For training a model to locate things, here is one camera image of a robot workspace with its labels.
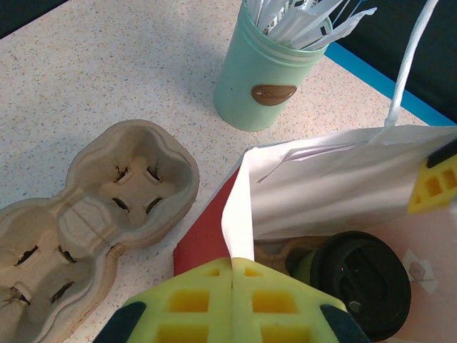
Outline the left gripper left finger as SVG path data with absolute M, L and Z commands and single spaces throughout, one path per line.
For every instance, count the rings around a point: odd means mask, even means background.
M 215 259 L 128 299 L 95 342 L 230 342 L 232 267 Z

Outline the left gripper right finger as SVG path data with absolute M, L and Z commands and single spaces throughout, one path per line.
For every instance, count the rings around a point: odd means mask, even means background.
M 232 262 L 233 342 L 369 342 L 344 303 L 249 259 Z

